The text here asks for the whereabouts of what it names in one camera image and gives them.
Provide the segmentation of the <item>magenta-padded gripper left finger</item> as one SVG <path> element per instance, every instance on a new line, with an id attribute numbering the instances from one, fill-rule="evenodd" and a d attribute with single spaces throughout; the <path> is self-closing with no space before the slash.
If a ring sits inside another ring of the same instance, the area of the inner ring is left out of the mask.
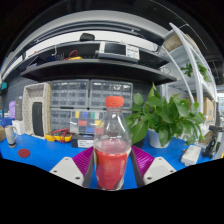
<path id="1" fill-rule="evenodd" d="M 62 158 L 50 172 L 84 188 L 91 183 L 94 168 L 94 148 L 90 147 L 74 157 Z"/>

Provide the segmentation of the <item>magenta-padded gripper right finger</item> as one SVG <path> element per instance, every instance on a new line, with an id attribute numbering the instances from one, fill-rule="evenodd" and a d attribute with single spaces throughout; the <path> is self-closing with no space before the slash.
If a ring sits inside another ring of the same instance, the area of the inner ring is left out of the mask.
<path id="1" fill-rule="evenodd" d="M 138 147 L 132 147 L 130 157 L 138 187 L 151 184 L 175 172 L 175 168 L 163 157 L 153 157 Z"/>

